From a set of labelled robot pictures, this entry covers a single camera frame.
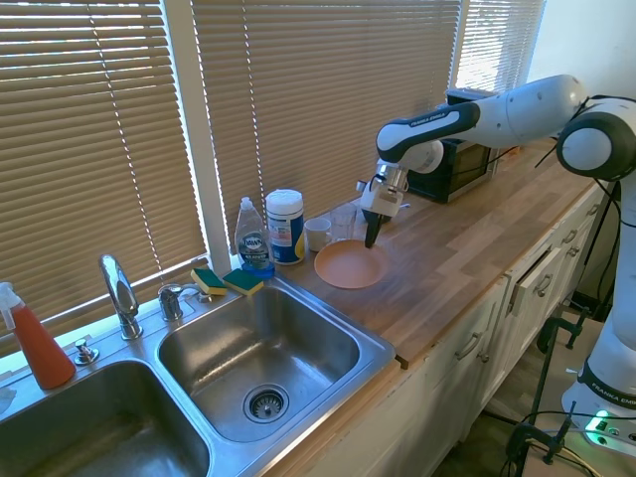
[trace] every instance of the label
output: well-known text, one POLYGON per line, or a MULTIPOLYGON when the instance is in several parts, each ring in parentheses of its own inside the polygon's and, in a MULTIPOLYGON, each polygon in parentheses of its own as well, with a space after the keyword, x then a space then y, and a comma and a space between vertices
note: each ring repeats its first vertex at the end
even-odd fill
POLYGON ((267 216, 269 241, 274 261, 280 264, 297 263, 305 257, 302 238, 302 215, 294 219, 278 219, 267 216))
POLYGON ((245 263, 257 270, 269 267, 269 250, 260 232, 247 234, 240 240, 238 253, 245 263))
POLYGON ((578 374, 577 381, 587 385, 593 393, 609 402, 626 409, 636 410, 636 395, 624 393, 604 383, 594 374, 587 360, 585 360, 583 369, 578 374))

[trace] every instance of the window blinds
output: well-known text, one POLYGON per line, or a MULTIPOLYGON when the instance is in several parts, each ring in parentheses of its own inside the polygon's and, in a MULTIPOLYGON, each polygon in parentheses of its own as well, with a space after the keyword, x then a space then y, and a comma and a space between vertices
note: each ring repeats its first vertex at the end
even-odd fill
POLYGON ((465 0, 456 85, 505 91, 525 82, 544 0, 465 0))
POLYGON ((379 128, 444 101, 458 0, 193 6, 231 238, 242 196, 297 189, 307 217, 353 199, 379 128))
POLYGON ((205 253, 159 0, 0 2, 0 111, 0 279, 54 334, 114 312, 101 254, 141 302, 205 253))

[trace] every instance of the cup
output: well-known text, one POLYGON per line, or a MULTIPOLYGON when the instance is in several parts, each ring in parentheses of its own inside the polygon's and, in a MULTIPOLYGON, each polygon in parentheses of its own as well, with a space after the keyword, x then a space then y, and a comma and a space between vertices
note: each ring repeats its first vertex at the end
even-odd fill
POLYGON ((329 218, 331 219, 333 241, 353 238, 357 212, 358 208, 351 203, 343 204, 331 211, 329 218))
POLYGON ((311 251, 322 250, 331 241, 331 223, 327 219, 309 219, 305 222, 307 246, 311 251))

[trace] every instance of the wall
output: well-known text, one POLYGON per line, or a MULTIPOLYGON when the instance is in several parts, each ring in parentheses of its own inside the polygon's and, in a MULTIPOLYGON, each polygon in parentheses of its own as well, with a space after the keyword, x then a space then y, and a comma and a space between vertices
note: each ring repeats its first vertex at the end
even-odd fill
POLYGON ((528 81, 567 73, 591 94, 636 97, 635 0, 547 0, 528 81))

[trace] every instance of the kitchen sink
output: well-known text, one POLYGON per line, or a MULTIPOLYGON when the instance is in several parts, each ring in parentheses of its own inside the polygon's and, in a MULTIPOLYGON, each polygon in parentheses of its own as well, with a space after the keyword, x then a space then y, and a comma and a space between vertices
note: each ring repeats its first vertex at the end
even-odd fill
POLYGON ((343 328, 278 288, 236 300, 169 335, 159 360, 225 438, 263 439, 360 359, 343 328))
POLYGON ((205 476, 208 446, 145 365, 120 362, 0 423, 2 476, 205 476))
POLYGON ((144 304, 138 339, 89 340, 99 358, 59 389, 4 381, 0 477, 262 475, 395 357, 279 277, 178 303, 172 322, 144 304))

